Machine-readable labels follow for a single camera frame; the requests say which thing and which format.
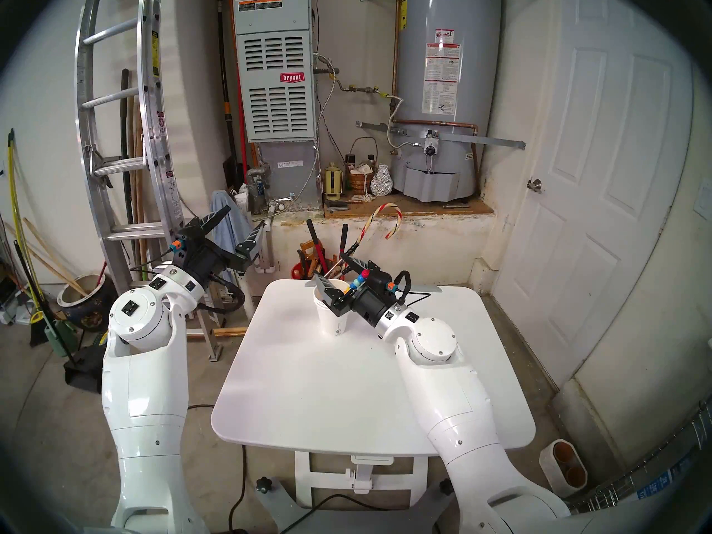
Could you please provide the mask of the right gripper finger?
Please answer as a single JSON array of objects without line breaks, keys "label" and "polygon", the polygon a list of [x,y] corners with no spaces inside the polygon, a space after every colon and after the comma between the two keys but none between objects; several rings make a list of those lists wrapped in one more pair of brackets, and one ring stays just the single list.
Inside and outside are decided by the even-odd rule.
[{"label": "right gripper finger", "polygon": [[352,309],[352,295],[356,290],[355,284],[339,278],[328,279],[319,273],[314,274],[315,298],[317,303],[323,304],[328,310],[340,317]]},{"label": "right gripper finger", "polygon": [[379,266],[373,261],[363,261],[347,253],[341,253],[340,257],[343,263],[342,275],[346,275],[351,272],[355,272],[357,275],[361,275],[364,271],[371,273],[379,272]]}]

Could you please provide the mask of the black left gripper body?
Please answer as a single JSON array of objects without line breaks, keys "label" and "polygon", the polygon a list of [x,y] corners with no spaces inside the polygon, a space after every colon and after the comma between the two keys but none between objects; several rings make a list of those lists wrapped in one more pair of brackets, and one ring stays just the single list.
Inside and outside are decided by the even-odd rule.
[{"label": "black left gripper body", "polygon": [[186,272],[200,286],[209,286],[212,277],[226,269],[244,272],[246,257],[223,250],[211,240],[200,236],[177,235],[172,265]]}]

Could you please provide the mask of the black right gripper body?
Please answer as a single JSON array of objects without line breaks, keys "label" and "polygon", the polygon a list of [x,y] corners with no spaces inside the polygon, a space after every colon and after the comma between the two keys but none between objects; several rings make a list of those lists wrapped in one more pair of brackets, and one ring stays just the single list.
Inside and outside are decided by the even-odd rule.
[{"label": "black right gripper body", "polygon": [[402,273],[393,280],[384,271],[364,271],[357,279],[361,284],[354,293],[352,311],[369,325],[377,326],[381,317],[399,301],[396,292]]}]

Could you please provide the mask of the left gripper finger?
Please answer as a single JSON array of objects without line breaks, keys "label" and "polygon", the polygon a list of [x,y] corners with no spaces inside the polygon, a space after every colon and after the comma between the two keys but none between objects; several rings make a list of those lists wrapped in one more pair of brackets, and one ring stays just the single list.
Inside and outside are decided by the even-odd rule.
[{"label": "left gripper finger", "polygon": [[266,222],[261,221],[255,226],[247,238],[236,246],[235,255],[237,258],[237,266],[234,266],[234,271],[245,273],[251,267],[261,250],[261,240],[266,229]]},{"label": "left gripper finger", "polygon": [[203,217],[194,217],[187,223],[187,243],[202,243],[230,212],[225,205],[220,210]]}]

